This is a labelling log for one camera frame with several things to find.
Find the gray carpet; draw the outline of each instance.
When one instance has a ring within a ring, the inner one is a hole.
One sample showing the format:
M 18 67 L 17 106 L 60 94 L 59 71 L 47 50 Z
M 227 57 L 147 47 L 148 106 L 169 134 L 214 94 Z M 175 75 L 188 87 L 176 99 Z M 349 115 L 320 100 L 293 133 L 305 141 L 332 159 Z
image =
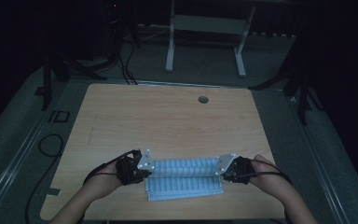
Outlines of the gray carpet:
M 167 46 L 161 45 L 160 42 L 143 42 L 142 47 L 136 49 L 131 57 L 129 68 L 137 80 L 146 84 L 169 82 L 246 88 L 273 77 L 292 43 L 293 39 L 285 37 L 266 39 L 263 36 L 250 36 L 244 53 L 248 73 L 246 78 L 237 76 L 231 48 L 211 48 L 210 45 L 194 48 L 179 43 L 173 72 L 166 73 L 164 67 Z M 124 59 L 130 54 L 129 49 L 129 45 L 123 47 Z M 106 83 L 123 83 L 118 67 L 101 72 L 101 75 L 109 77 Z M 54 91 L 57 95 L 49 110 L 41 112 L 42 98 L 33 96 L 41 80 L 40 71 L 30 76 L 0 118 L 0 175 L 21 148 L 29 132 L 36 130 L 34 141 L 28 142 L 29 152 L 24 156 L 24 163 L 7 194 L 4 194 L 3 201 L 0 202 L 0 223 L 25 222 L 25 206 L 29 196 L 52 162 L 52 158 L 47 158 L 38 151 L 37 142 L 50 133 L 58 133 L 66 141 L 86 88 L 95 82 L 87 77 L 73 77 L 67 85 L 54 82 Z M 280 89 L 282 84 L 284 82 L 273 86 L 272 89 Z M 345 214 L 342 223 L 358 223 L 358 178 L 324 112 L 308 112 L 309 126 L 304 129 L 293 113 L 296 104 L 290 103 L 281 92 L 255 91 L 254 95 L 278 166 L 291 176 L 295 187 L 303 195 L 317 220 L 320 223 L 336 223 L 337 218 L 337 209 L 332 206 L 328 197 L 328 192 L 331 191 L 326 191 L 318 173 L 317 168 L 323 167 L 330 180 L 329 188 L 336 190 L 342 205 L 341 210 Z M 52 110 L 70 112 L 68 122 L 48 122 Z M 39 129 L 34 126 L 36 123 L 41 124 Z M 42 147 L 54 154 L 59 150 L 59 142 L 55 138 L 49 138 Z M 311 159 L 314 157 L 315 148 L 318 158 L 321 158 L 319 165 L 322 165 L 317 168 Z M 29 209 L 31 223 L 46 223 L 40 219 L 39 212 L 56 166 L 57 163 L 33 195 Z M 273 223 L 271 220 L 232 222 Z

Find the white metal frame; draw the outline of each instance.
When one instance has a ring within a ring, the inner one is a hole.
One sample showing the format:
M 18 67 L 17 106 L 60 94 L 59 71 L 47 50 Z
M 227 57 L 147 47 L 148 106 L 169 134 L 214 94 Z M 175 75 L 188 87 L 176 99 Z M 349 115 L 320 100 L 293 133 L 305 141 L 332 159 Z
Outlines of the white metal frame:
M 171 25 L 170 25 L 170 44 L 168 46 L 167 62 L 165 70 L 171 72 L 173 70 L 173 57 L 175 53 L 174 32 L 175 30 L 188 30 L 199 32 L 211 32 L 220 34 L 241 35 L 240 44 L 234 48 L 234 56 L 237 63 L 238 74 L 245 77 L 245 66 L 243 65 L 242 51 L 249 34 L 249 28 L 255 14 L 255 7 L 252 7 L 247 20 L 187 16 L 175 14 L 175 1 L 171 4 Z

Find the forearm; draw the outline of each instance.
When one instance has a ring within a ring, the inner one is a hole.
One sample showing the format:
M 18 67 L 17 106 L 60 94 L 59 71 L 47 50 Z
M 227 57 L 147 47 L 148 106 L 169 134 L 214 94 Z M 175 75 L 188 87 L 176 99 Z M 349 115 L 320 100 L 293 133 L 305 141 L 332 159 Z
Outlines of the forearm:
M 309 208 L 297 191 L 293 190 L 288 197 L 280 199 L 283 207 L 294 224 L 317 223 Z
M 93 200 L 80 190 L 61 211 L 51 220 L 50 223 L 77 223 L 86 210 L 90 207 Z

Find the hand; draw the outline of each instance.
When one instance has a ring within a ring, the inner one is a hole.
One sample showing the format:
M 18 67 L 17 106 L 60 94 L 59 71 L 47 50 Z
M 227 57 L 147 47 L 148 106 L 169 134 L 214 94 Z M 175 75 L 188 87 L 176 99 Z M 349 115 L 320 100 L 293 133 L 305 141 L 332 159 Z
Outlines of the hand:
M 116 175 L 106 175 L 116 173 L 116 162 L 112 162 L 111 164 L 108 164 L 105 168 L 103 168 L 101 171 L 97 172 L 96 175 L 91 177 L 84 184 L 80 191 L 87 195 L 87 197 L 91 201 L 106 197 L 115 189 L 122 186 L 120 180 L 117 178 Z
M 274 168 L 275 165 L 271 161 L 260 155 L 256 155 L 251 163 L 256 173 L 279 172 Z M 293 191 L 296 191 L 286 179 L 279 175 L 258 175 L 256 177 L 252 177 L 250 182 L 280 201 L 284 200 L 286 197 L 290 197 Z

